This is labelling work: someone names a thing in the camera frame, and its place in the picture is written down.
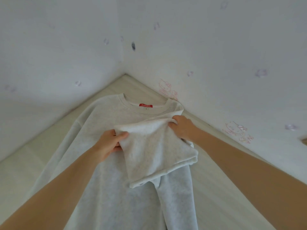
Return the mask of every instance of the gray fabric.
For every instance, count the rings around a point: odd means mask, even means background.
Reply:
[[[167,126],[174,119],[157,119],[114,126],[116,134],[127,131],[120,142],[130,187],[135,188],[175,169],[197,162],[198,151],[183,142]]]
[[[182,111],[170,99],[162,108],[133,106],[123,94],[96,100],[73,124],[28,197],[92,147],[105,130]],[[132,189],[124,154],[112,153],[97,166],[65,229],[197,229],[189,166]]]

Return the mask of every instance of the person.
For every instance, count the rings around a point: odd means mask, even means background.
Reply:
[[[201,130],[185,116],[173,119],[177,124],[168,125],[174,133],[205,150],[274,227],[307,229],[305,184]],[[96,166],[111,153],[121,151],[119,141],[128,135],[105,131],[92,148],[13,213],[0,230],[63,229]]]

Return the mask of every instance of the floor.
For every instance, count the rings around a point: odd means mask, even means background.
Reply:
[[[116,93],[125,93],[130,98],[146,104],[166,102],[165,97],[130,76],[124,75],[21,147],[0,163],[0,174],[2,175],[0,178],[2,185],[0,223],[20,206],[26,192],[31,188],[79,114],[94,100]],[[197,117],[186,111],[183,112],[183,115],[192,119],[198,127],[210,134],[259,158]],[[198,163],[191,166],[191,173],[199,229],[274,229],[206,152],[197,146],[196,148],[199,150]]]

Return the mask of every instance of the white wall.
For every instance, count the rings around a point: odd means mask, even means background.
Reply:
[[[0,0],[0,160],[122,75],[121,61],[116,0]]]
[[[129,75],[307,183],[307,0],[117,4]]]

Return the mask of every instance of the red label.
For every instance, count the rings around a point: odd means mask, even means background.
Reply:
[[[151,108],[153,107],[153,105],[146,105],[146,104],[142,104],[142,103],[139,106],[151,107]]]

